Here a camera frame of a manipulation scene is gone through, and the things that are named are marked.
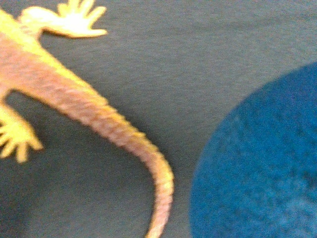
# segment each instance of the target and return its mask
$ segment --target yellow lizard foot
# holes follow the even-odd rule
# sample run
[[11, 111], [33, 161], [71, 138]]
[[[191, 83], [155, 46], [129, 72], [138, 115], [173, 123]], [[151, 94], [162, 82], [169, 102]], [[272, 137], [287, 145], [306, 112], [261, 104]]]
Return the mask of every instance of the yellow lizard foot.
[[43, 149], [32, 127], [18, 122], [7, 123], [0, 127], [0, 146], [4, 146], [0, 158], [8, 157], [16, 148], [16, 158], [19, 163], [27, 160], [27, 149], [31, 146], [34, 150]]
[[95, 0], [69, 0], [68, 4], [58, 4], [58, 12], [62, 18], [62, 32], [67, 33], [69, 37], [95, 37], [107, 34], [103, 29], [91, 29], [91, 26], [106, 11], [106, 7], [96, 7], [91, 13]]

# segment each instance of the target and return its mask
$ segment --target lizard leg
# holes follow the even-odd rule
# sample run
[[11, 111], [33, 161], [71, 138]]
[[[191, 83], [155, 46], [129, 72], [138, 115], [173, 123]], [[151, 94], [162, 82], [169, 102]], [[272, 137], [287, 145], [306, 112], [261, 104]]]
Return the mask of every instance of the lizard leg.
[[79, 2], [80, 0], [69, 0], [68, 3], [60, 3], [57, 6], [59, 15], [42, 7], [29, 7], [18, 18], [21, 29], [36, 38], [44, 30], [71, 38], [107, 34], [104, 29], [91, 28], [106, 8], [99, 6], [89, 13], [95, 0], [83, 0], [81, 4]]
[[4, 146], [0, 158], [10, 156], [16, 149], [17, 161], [22, 163], [27, 160], [28, 146], [35, 150], [43, 146], [32, 126], [5, 104], [4, 99], [9, 92], [10, 88], [0, 83], [0, 146]]

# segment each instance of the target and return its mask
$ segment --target blue ball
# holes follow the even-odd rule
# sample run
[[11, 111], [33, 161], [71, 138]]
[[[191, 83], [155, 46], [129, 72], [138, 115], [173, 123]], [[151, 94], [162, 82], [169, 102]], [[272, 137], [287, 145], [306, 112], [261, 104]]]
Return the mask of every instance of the blue ball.
[[195, 238], [317, 237], [317, 63], [223, 120], [197, 164], [189, 213]]

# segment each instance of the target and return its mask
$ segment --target dark gray surface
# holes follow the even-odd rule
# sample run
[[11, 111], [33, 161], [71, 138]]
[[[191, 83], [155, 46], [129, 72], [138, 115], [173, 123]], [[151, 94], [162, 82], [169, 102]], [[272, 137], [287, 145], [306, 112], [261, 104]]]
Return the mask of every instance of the dark gray surface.
[[[18, 16], [59, 0], [0, 0]], [[316, 1], [239, 3], [105, 1], [107, 36], [43, 46], [109, 99], [166, 155], [175, 202], [163, 238], [189, 238], [188, 198], [200, 152], [244, 97], [317, 59]], [[0, 163], [1, 237], [142, 237], [153, 184], [134, 157], [20, 94], [9, 103], [45, 145], [18, 165]]]

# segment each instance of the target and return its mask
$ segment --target toy lizard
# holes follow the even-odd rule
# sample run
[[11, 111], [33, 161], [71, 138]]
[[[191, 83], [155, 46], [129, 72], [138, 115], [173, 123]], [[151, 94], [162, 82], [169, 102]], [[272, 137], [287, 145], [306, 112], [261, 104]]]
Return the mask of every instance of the toy lizard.
[[163, 154], [108, 105], [88, 83], [66, 69], [45, 51], [38, 38], [43, 31], [70, 38], [105, 35], [106, 30], [91, 26], [106, 11], [95, 0], [69, 0], [58, 5], [56, 14], [41, 7], [29, 7], [15, 21], [0, 8], [0, 157], [16, 150], [19, 163], [27, 160], [28, 147], [43, 148], [31, 125], [5, 104], [11, 90], [17, 90], [91, 127], [102, 137], [139, 157], [155, 183], [155, 205], [146, 234], [158, 238], [167, 222], [172, 203], [173, 173]]

